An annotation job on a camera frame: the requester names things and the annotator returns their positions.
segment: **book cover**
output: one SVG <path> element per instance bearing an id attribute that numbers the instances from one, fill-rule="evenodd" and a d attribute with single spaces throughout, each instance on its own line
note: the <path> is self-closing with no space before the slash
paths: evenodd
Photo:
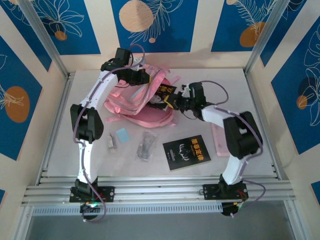
<path id="1" fill-rule="evenodd" d="M 173 94 L 176 88 L 176 86 L 160 84 L 155 94 L 146 105 L 151 108 L 166 111 L 168 108 L 168 104 L 165 103 L 165 98 L 166 96 Z"/>
<path id="2" fill-rule="evenodd" d="M 163 144 L 170 171 L 211 161 L 201 135 Z"/>

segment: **plastic bag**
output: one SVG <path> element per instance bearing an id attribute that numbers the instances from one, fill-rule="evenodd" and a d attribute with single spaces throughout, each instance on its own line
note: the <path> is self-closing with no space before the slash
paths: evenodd
<path id="1" fill-rule="evenodd" d="M 136 156 L 139 160 L 149 162 L 157 145 L 158 133 L 154 131 L 144 131 L 139 142 L 139 147 L 136 151 Z"/>

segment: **floral wall pattern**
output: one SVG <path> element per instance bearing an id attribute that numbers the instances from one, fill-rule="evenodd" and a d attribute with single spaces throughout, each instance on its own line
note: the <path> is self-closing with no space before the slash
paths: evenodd
<path id="1" fill-rule="evenodd" d="M 271 82 L 299 154 L 320 143 L 320 17 Z"/>
<path id="2" fill-rule="evenodd" d="M 0 153 L 17 160 L 42 86 L 0 37 Z"/>
<path id="3" fill-rule="evenodd" d="M 268 64 L 270 58 L 276 51 L 277 47 L 285 37 L 287 31 L 289 30 L 290 26 L 292 25 L 306 2 L 307 0 L 291 0 L 289 2 L 286 10 L 282 14 L 282 18 L 276 25 L 269 41 L 265 45 L 260 55 L 264 66 Z"/>
<path id="4" fill-rule="evenodd" d="M 100 54 L 84 0 L 33 0 L 31 4 L 61 55 Z M 0 5 L 48 70 L 51 59 L 16 1 L 0 0 Z"/>
<path id="5" fill-rule="evenodd" d="M 293 9 L 300 9 L 303 1 L 291 0 L 283 13 L 283 20 L 292 15 Z M 224 0 L 211 51 L 251 51 L 276 2 L 277 0 Z"/>
<path id="6" fill-rule="evenodd" d="M 122 48 L 138 43 L 147 53 L 190 52 L 198 0 L 111 0 L 111 5 Z"/>

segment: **pink backpack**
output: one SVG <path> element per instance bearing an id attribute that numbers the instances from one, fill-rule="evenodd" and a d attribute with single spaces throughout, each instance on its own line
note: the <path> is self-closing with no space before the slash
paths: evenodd
<path id="1" fill-rule="evenodd" d="M 120 80 L 105 100 L 104 106 L 117 117 L 107 118 L 107 122 L 127 119 L 145 128 L 157 128 L 165 125 L 174 126 L 177 121 L 174 110 L 170 107 L 166 111 L 146 106 L 156 93 L 160 84 L 171 85 L 180 77 L 175 77 L 171 83 L 165 78 L 165 70 L 145 64 L 146 72 L 152 77 L 152 82 L 140 86 L 127 86 Z"/>

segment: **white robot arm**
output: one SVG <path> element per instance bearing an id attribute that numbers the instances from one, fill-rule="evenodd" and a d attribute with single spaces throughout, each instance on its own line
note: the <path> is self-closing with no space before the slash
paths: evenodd
<path id="1" fill-rule="evenodd" d="M 220 181 L 227 186 L 240 183 L 247 159 L 262 148 L 262 137 L 252 114 L 248 111 L 228 112 L 206 102 L 201 82 L 183 85 L 181 92 L 168 96 L 165 102 L 175 110 L 182 113 L 191 110 L 196 118 L 224 128 L 227 147 L 231 154 Z"/>
<path id="2" fill-rule="evenodd" d="M 90 202 L 96 195 L 92 188 L 98 191 L 98 168 L 95 161 L 91 159 L 93 143 L 103 133 L 104 125 L 99 117 L 99 111 L 103 108 L 105 99 L 110 91 L 117 85 L 118 80 L 125 80 L 131 86 L 147 84 L 150 76 L 144 69 L 139 67 L 125 69 L 124 71 L 109 72 L 128 65 L 131 52 L 118 48 L 116 58 L 104 63 L 101 67 L 100 76 L 86 98 L 79 105 L 72 105 L 70 109 L 72 129 L 79 140 L 80 166 L 75 187 L 71 188 L 71 196 L 76 196 L 75 202 Z M 248 158 L 251 158 L 259 148 L 262 148 L 262 137 L 250 112 L 243 112 L 239 115 L 225 111 L 217 105 L 206 102 L 201 82 L 194 82 L 182 86 L 183 91 L 178 94 L 171 94 L 164 100 L 174 110 L 191 110 L 193 115 L 205 122 L 216 124 L 225 130 L 227 147 L 230 157 L 225 171 L 220 176 L 218 185 L 219 195 L 214 199 L 237 199 L 235 192 L 244 190 L 242 173 Z"/>

